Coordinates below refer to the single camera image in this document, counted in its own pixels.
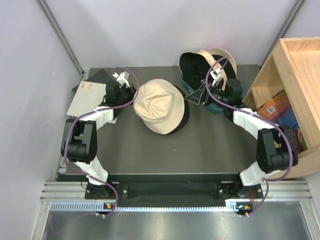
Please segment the black bucket hat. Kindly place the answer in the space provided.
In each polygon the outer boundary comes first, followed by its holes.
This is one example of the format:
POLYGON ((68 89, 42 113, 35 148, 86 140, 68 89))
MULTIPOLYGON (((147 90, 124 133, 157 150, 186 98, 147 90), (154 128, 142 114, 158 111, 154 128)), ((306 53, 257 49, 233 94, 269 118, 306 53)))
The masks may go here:
POLYGON ((178 115, 179 116, 181 115, 181 110, 179 110, 179 107, 182 104, 182 100, 181 100, 181 97, 182 97, 183 98, 183 116, 179 124, 177 124, 177 126, 169 134, 174 134, 176 132, 179 132, 181 129, 183 129, 186 126, 186 124, 190 119, 190 105, 189 105, 189 102, 185 100, 186 94, 177 85, 173 85, 173 86, 176 88, 177 91, 179 91, 179 96, 177 96, 177 93, 174 93, 174 95, 172 96, 173 99, 171 101, 171 104, 172 104, 171 110, 172 111, 178 110, 178 115))

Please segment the beige black reversible hat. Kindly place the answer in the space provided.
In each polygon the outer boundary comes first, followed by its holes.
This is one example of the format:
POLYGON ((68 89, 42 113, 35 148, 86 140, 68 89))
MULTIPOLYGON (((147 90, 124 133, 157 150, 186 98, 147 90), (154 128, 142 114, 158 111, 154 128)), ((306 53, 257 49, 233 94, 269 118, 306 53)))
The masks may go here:
POLYGON ((201 86, 209 68, 222 57, 222 55, 212 54, 205 50, 184 52, 179 58, 183 84, 192 91, 196 91, 201 86))

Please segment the cream bucket hat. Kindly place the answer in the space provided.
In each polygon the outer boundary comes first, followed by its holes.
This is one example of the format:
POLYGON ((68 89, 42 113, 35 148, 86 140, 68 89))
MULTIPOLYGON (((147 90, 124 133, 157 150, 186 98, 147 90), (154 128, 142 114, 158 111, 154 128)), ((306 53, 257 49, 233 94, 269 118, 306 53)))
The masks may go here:
POLYGON ((139 87, 135 94, 133 109, 144 124, 153 132, 160 135, 170 135, 179 124, 184 113, 184 99, 178 110, 172 110, 173 95, 179 96, 174 85, 164 79, 152 79, 139 87))

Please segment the tan black hat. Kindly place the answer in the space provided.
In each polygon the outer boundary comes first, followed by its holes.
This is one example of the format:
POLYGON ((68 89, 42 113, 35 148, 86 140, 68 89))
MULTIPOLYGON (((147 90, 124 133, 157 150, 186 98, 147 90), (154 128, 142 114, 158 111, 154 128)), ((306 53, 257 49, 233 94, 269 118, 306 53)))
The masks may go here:
POLYGON ((219 64, 223 67, 222 73, 224 80, 228 79, 237 79, 237 66, 232 55, 223 48, 210 48, 207 50, 209 54, 213 56, 213 58, 218 61, 223 57, 226 57, 227 60, 222 60, 219 64))

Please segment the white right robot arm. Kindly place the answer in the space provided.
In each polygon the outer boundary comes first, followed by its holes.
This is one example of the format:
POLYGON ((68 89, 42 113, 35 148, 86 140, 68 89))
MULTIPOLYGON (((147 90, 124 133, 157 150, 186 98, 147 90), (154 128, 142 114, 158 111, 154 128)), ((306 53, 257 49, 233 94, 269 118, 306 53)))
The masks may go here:
POLYGON ((225 87, 222 82, 206 87, 202 80, 199 89, 191 90, 185 97, 196 105, 217 104, 228 120, 256 139, 256 161, 238 174, 238 182, 233 185, 233 192, 239 198, 249 195, 252 186, 280 171, 290 171, 299 162, 293 130, 287 125, 278 126, 263 119, 242 102, 243 96, 242 84, 231 78, 225 87))

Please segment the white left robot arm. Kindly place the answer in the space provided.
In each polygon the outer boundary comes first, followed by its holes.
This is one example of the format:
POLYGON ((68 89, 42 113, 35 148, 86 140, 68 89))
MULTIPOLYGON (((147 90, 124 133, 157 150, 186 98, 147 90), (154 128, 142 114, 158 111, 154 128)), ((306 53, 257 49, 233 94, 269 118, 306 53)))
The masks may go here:
POLYGON ((114 187, 108 183, 109 173, 97 157, 97 131, 115 121, 121 108, 133 103, 135 93, 136 88, 131 83, 112 80, 106 84, 105 95, 96 108, 65 121, 61 155, 78 166, 86 174, 88 182, 96 186, 97 194, 105 199, 113 194, 114 187))

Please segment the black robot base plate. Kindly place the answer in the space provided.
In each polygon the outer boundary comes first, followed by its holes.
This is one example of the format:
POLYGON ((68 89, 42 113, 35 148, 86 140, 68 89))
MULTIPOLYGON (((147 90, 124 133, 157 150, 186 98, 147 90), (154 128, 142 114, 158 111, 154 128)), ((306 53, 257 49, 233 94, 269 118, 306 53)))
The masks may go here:
POLYGON ((228 199, 260 200, 261 186, 240 186, 237 173, 112 174, 108 186, 86 188, 87 200, 114 200, 125 208, 224 207, 228 199))

